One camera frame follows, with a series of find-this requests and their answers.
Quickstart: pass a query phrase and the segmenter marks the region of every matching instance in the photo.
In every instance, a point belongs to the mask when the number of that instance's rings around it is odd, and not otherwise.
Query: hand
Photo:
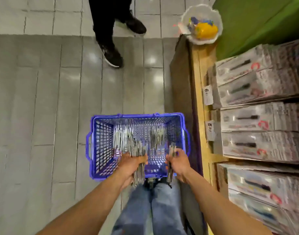
[[[177,174],[177,178],[186,183],[184,176],[191,169],[189,159],[182,149],[176,148],[175,151],[178,153],[178,156],[170,157],[167,155],[166,159],[171,162],[171,166]]]
[[[132,183],[133,173],[137,170],[140,163],[148,164],[147,160],[147,154],[143,157],[131,157],[129,153],[122,154],[117,168],[125,179],[122,189]]]

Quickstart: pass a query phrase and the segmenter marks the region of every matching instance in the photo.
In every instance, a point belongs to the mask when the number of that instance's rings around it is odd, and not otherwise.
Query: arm
[[[132,174],[147,157],[123,154],[117,170],[76,205],[50,222],[37,235],[98,234],[122,189],[131,184]]]
[[[205,178],[194,171],[182,149],[176,149],[178,157],[167,157],[179,179],[188,183],[215,235],[272,235],[260,221],[224,198]]]

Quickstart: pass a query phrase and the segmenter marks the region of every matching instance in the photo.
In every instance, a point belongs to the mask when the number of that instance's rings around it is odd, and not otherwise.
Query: price label
[[[214,132],[214,121],[206,121],[205,126],[207,141],[214,141],[216,139],[216,133]]]
[[[206,106],[212,105],[214,103],[211,85],[203,87],[203,100]]]

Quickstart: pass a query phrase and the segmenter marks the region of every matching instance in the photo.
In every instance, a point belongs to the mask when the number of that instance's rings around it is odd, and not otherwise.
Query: black pants
[[[132,0],[89,0],[96,40],[112,37],[115,19],[121,22],[129,16]]]

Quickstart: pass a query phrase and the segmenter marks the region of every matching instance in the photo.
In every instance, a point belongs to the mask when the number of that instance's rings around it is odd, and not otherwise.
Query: blue shopping basket
[[[190,135],[185,127],[184,115],[182,113],[95,115],[91,118],[91,132],[86,136],[86,158],[90,162],[90,177],[92,179],[106,179],[118,165],[118,157],[115,155],[113,148],[113,132],[116,125],[133,126],[133,137],[148,142],[148,165],[145,166],[146,178],[167,176],[165,157],[169,149],[169,144],[175,142],[178,148],[182,148],[186,152],[185,132],[189,148],[187,155],[190,155]],[[150,131],[152,126],[160,125],[167,129],[167,141],[155,153],[154,150],[150,149]]]

